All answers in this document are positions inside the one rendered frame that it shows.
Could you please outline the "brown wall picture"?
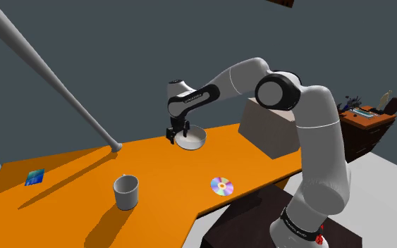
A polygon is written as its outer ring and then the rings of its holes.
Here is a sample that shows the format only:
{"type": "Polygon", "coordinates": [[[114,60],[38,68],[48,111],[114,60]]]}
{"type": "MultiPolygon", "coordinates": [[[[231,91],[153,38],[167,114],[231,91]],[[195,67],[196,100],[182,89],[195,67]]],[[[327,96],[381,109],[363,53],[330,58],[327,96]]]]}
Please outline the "brown wall picture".
{"type": "Polygon", "coordinates": [[[294,0],[267,0],[267,1],[272,2],[274,4],[281,5],[281,6],[285,6],[288,8],[292,8],[293,4],[294,4],[294,0]]]}

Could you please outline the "iridescent compact disc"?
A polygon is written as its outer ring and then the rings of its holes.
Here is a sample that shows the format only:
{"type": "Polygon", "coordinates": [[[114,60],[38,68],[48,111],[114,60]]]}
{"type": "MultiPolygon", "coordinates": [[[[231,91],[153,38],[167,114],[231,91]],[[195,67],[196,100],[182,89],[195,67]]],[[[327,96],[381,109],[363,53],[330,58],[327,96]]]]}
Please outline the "iridescent compact disc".
{"type": "Polygon", "coordinates": [[[222,177],[213,178],[210,183],[213,192],[220,196],[228,196],[233,193],[233,183],[222,177]]]}

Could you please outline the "white bowl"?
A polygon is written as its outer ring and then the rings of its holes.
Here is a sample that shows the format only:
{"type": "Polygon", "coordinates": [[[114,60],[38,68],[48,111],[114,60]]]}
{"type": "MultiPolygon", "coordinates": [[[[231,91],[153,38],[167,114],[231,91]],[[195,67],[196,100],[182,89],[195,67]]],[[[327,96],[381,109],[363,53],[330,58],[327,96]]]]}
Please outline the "white bowl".
{"type": "Polygon", "coordinates": [[[206,131],[196,125],[190,126],[186,136],[183,135],[183,131],[177,133],[175,136],[176,144],[186,150],[196,150],[201,148],[205,144],[206,139],[206,131]]]}

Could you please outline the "orange desk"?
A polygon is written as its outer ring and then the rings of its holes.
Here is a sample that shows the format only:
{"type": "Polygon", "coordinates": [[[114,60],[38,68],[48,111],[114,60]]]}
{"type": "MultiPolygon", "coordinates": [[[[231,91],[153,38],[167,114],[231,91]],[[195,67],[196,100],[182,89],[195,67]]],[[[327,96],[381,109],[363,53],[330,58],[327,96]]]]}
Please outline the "orange desk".
{"type": "Polygon", "coordinates": [[[187,151],[164,137],[5,163],[0,169],[0,248],[182,248],[195,219],[301,169],[299,152],[271,159],[237,125],[207,130],[187,151]],[[43,181],[25,186],[28,173],[43,181]],[[138,204],[122,211],[113,183],[139,180],[138,204]],[[213,178],[233,183],[220,196],[213,178]]]}

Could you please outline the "dark robot stand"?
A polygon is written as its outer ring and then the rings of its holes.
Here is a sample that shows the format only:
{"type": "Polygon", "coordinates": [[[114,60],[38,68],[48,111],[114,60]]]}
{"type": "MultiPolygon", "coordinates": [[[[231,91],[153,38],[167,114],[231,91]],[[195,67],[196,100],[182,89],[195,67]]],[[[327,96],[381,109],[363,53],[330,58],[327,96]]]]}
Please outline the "dark robot stand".
{"type": "Polygon", "coordinates": [[[233,201],[204,235],[200,248],[275,248],[269,226],[291,199],[269,185],[233,201]]]}

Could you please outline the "grey baseball bat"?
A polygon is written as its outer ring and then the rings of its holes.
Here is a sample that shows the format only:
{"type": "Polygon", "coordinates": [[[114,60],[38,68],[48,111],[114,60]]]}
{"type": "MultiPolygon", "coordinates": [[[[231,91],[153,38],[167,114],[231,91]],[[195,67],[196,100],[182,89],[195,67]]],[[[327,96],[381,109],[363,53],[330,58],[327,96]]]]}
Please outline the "grey baseball bat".
{"type": "Polygon", "coordinates": [[[118,152],[121,150],[122,144],[117,142],[72,95],[72,93],[60,81],[53,70],[47,65],[47,63],[1,9],[0,40],[64,98],[106,141],[106,143],[111,147],[112,152],[118,152]]]}

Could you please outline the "blue green flat card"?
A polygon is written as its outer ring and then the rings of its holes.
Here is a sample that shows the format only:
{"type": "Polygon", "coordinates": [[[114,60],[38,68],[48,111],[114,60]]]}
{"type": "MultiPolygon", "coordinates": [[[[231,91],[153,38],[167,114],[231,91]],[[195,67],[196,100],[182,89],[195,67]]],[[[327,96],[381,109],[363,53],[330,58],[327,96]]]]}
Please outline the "blue green flat card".
{"type": "Polygon", "coordinates": [[[43,181],[45,169],[33,170],[28,173],[25,186],[35,185],[43,181]]]}

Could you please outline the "beige cardboard box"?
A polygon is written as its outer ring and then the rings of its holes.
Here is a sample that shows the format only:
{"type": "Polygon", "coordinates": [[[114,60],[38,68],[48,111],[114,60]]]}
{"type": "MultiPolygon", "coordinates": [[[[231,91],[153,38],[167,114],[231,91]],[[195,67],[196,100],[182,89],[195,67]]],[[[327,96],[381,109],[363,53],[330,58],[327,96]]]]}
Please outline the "beige cardboard box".
{"type": "Polygon", "coordinates": [[[300,148],[293,112],[263,108],[254,97],[246,102],[238,132],[271,159],[300,148]]]}

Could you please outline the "grey mug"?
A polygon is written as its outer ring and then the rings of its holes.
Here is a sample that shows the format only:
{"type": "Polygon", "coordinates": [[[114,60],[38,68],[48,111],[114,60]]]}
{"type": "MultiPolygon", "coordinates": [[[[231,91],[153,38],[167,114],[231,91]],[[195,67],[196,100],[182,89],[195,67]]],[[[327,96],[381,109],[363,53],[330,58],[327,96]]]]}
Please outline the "grey mug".
{"type": "Polygon", "coordinates": [[[134,175],[117,178],[113,183],[117,207],[122,211],[133,209],[138,204],[139,180],[134,175]]]}

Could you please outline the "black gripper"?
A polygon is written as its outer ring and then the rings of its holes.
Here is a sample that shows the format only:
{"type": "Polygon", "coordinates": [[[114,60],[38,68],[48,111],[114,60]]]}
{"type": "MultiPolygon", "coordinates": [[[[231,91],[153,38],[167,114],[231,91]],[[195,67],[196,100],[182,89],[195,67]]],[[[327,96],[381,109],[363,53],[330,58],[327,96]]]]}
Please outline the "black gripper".
{"type": "Polygon", "coordinates": [[[171,127],[166,129],[166,139],[170,141],[171,144],[175,144],[176,133],[183,131],[183,136],[187,137],[188,131],[190,129],[189,121],[184,117],[170,117],[171,127]]]}

